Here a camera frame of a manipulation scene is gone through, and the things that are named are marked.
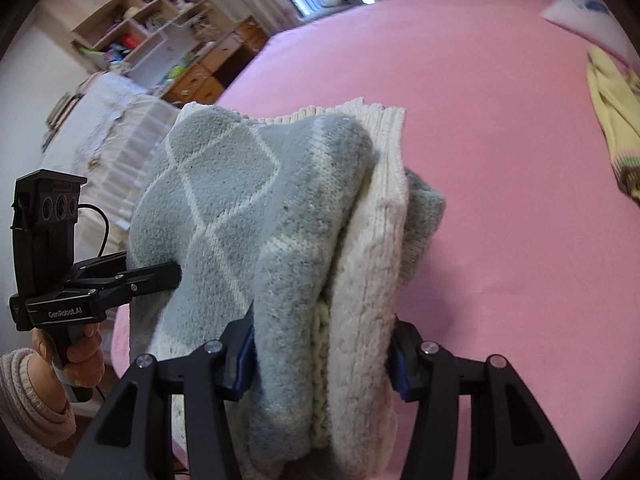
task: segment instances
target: metal screw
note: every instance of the metal screw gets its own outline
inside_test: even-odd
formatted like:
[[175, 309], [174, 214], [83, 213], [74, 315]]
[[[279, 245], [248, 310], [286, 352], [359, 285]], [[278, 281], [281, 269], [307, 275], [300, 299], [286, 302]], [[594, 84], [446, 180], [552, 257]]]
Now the metal screw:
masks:
[[154, 361], [151, 354], [142, 354], [136, 357], [136, 366], [138, 368], [146, 368]]
[[204, 350], [207, 354], [217, 354], [222, 352], [224, 345], [217, 339], [212, 339], [204, 343]]
[[435, 343], [433, 341], [423, 341], [420, 344], [420, 351], [423, 354], [433, 355], [433, 354], [437, 354], [439, 350], [440, 350], [440, 346], [438, 345], [438, 343]]
[[507, 359], [505, 359], [501, 355], [492, 355], [491, 357], [489, 357], [489, 364], [494, 368], [506, 368]]

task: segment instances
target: black cable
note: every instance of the black cable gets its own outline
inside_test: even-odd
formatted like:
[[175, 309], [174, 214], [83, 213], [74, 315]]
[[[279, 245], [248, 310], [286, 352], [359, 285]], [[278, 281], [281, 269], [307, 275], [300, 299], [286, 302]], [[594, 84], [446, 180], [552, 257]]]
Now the black cable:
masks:
[[106, 399], [106, 397], [104, 396], [104, 393], [102, 392], [102, 390], [100, 389], [100, 386], [96, 386], [95, 387], [95, 391], [98, 392], [98, 394], [102, 397], [102, 402], [104, 402]]
[[107, 238], [109, 238], [109, 219], [107, 218], [107, 215], [102, 212], [102, 209], [93, 204], [78, 204], [78, 209], [91, 209], [97, 213], [100, 213], [100, 216], [104, 220], [104, 240], [102, 240], [102, 247], [100, 247], [100, 252], [98, 253], [98, 258], [100, 258], [100, 256], [102, 256], [102, 253], [104, 252], [104, 248], [107, 245]]

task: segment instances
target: red object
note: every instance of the red object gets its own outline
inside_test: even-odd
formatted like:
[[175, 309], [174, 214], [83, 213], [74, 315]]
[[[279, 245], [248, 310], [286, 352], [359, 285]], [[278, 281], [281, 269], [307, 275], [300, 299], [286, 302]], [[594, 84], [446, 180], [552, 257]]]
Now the red object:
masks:
[[140, 45], [140, 42], [130, 34], [125, 34], [120, 42], [131, 50], [134, 50]]

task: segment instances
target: human hand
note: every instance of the human hand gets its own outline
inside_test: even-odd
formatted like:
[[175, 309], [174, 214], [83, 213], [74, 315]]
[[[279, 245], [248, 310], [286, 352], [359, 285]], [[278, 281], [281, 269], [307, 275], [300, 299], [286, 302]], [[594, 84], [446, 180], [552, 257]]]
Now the human hand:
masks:
[[[69, 363], [65, 366], [65, 375], [73, 379], [77, 386], [93, 388], [100, 384], [104, 375], [104, 356], [102, 355], [102, 334], [97, 323], [84, 325], [83, 335], [66, 351]], [[34, 329], [31, 333], [33, 349], [47, 364], [53, 359], [53, 348], [42, 330]]]

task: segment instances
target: green object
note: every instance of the green object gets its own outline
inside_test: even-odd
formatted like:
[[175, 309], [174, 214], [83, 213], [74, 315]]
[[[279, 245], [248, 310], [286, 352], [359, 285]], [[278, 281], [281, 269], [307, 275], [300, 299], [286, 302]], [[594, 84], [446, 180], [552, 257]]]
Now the green object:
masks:
[[184, 67], [182, 65], [176, 65], [169, 70], [166, 75], [167, 79], [176, 79], [184, 73]]

